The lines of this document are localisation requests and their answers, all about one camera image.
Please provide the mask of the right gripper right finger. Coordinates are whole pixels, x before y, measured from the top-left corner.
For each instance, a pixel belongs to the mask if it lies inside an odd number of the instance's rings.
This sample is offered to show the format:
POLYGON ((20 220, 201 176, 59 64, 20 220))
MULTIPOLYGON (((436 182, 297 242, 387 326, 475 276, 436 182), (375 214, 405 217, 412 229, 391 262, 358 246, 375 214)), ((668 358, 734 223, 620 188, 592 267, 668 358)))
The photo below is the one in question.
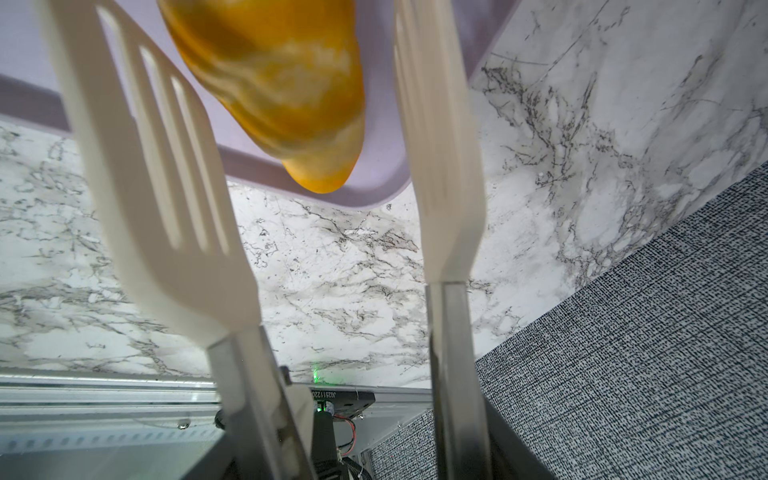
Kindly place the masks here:
POLYGON ((553 480, 555 475, 528 448, 501 413, 484 397, 488 467, 483 479, 553 480))

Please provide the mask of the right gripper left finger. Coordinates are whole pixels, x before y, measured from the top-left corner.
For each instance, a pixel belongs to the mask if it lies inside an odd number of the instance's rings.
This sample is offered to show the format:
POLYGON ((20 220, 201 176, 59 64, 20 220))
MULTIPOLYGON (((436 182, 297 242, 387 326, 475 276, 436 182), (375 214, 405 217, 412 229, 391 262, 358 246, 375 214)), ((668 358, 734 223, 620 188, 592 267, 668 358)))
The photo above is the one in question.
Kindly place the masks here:
POLYGON ((239 480, 234 448, 226 435, 182 477, 182 480, 239 480))

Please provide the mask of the steel tongs white tips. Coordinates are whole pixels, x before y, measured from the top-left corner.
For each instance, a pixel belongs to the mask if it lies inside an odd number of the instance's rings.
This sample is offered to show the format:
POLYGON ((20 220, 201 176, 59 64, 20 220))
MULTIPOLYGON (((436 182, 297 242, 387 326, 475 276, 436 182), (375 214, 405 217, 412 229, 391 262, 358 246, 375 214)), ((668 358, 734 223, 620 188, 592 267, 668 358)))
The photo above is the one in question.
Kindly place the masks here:
MULTIPOLYGON (((34 8, 124 291, 206 351, 241 478, 314 478, 198 95, 114 2, 38 1, 34 8)), ((427 284, 439 475, 489 479, 467 294, 486 200, 454 10, 448 1, 398 1, 394 13, 397 103, 427 284)))

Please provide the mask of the long striped bread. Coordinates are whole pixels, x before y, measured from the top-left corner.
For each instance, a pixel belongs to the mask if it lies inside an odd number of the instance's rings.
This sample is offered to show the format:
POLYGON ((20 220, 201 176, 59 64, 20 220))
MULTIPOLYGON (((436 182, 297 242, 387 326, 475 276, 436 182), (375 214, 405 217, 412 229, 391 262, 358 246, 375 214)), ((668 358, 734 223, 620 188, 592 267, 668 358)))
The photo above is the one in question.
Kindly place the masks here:
POLYGON ((187 68, 306 190, 341 188, 361 154, 365 90, 352 1, 161 1, 187 68))

